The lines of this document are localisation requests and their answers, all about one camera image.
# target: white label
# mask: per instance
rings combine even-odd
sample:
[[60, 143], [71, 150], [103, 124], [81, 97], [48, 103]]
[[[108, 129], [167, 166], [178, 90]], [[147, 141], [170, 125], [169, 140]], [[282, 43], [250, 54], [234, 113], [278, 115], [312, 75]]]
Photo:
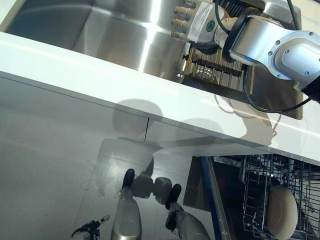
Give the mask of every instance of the white label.
[[202, 29], [209, 17], [209, 14], [214, 6], [210, 3], [202, 2], [196, 11], [193, 22], [190, 26], [188, 39], [197, 43]]

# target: white cabinet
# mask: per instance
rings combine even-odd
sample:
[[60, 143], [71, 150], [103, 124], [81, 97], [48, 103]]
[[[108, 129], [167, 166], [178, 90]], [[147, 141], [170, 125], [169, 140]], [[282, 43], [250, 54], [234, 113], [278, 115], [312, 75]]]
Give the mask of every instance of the white cabinet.
[[[104, 140], [143, 142], [147, 121], [0, 79], [1, 238], [67, 239]], [[100, 211], [100, 217], [108, 213]], [[86, 221], [94, 217], [87, 215]]]
[[194, 156], [231, 156], [267, 152], [196, 131], [150, 120], [145, 141]]

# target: dishwasher rack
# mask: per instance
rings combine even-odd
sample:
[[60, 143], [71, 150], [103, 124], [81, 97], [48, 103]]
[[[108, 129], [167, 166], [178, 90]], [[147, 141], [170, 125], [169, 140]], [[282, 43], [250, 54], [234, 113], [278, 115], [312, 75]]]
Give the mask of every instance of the dishwasher rack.
[[242, 159], [243, 227], [256, 238], [275, 239], [267, 229], [270, 188], [290, 189], [297, 203], [298, 222], [291, 239], [320, 239], [320, 167], [275, 154]]

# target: stainless steel sink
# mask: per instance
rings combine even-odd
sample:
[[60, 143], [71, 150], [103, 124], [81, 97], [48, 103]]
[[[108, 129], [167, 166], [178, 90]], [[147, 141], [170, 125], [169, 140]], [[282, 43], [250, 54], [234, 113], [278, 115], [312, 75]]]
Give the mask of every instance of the stainless steel sink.
[[26, 0], [7, 33], [171, 81], [184, 43], [170, 37], [183, 0]]
[[[183, 4], [184, 0], [26, 0], [6, 32], [247, 102], [241, 77], [222, 70], [241, 75], [242, 64], [230, 65], [218, 53], [187, 56], [189, 47], [170, 37], [171, 18], [177, 17], [173, 9]], [[232, 17], [254, 6], [264, 16], [292, 25], [286, 0], [222, 0], [221, 6]], [[215, 67], [208, 67], [208, 62]], [[263, 67], [250, 68], [247, 76], [251, 97], [261, 107], [285, 109], [302, 99], [292, 88], [293, 81], [278, 80]], [[302, 117], [301, 109], [284, 114]]]

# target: black cable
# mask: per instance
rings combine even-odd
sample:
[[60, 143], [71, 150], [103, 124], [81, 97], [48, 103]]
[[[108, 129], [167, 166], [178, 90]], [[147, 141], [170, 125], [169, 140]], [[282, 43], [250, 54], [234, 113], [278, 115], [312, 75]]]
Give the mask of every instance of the black cable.
[[302, 105], [311, 101], [311, 99], [308, 98], [308, 99], [304, 100], [303, 102], [299, 103], [298, 105], [295, 105], [295, 106], [292, 106], [292, 107], [289, 107], [286, 109], [281, 109], [281, 110], [269, 110], [269, 109], [260, 107], [260, 106], [256, 105], [249, 97], [249, 94], [248, 94], [248, 91], [246, 88], [247, 72], [248, 72], [248, 68], [246, 67], [243, 71], [243, 80], [242, 80], [242, 88], [243, 88], [244, 96], [247, 99], [247, 101], [251, 104], [251, 106], [254, 107], [255, 109], [257, 109], [258, 111], [269, 113], [269, 114], [280, 114], [280, 113], [285, 113], [285, 112], [289, 112], [289, 111], [295, 110], [297, 108], [300, 108]]
[[291, 12], [291, 16], [292, 16], [292, 19], [293, 19], [295, 30], [301, 30], [300, 26], [299, 26], [299, 23], [298, 23], [298, 17], [297, 17], [296, 11], [294, 9], [294, 6], [293, 6], [291, 0], [286, 0], [286, 1], [287, 1], [288, 5], [289, 5], [289, 8], [290, 8], [290, 12]]
[[215, 0], [215, 2], [214, 2], [215, 18], [216, 18], [216, 21], [218, 22], [220, 28], [221, 28], [226, 34], [229, 34], [229, 33], [230, 33], [230, 30], [227, 29], [227, 28], [223, 25], [223, 23], [221, 22], [221, 20], [220, 20], [219, 9], [218, 9], [219, 1], [220, 1], [220, 0]]

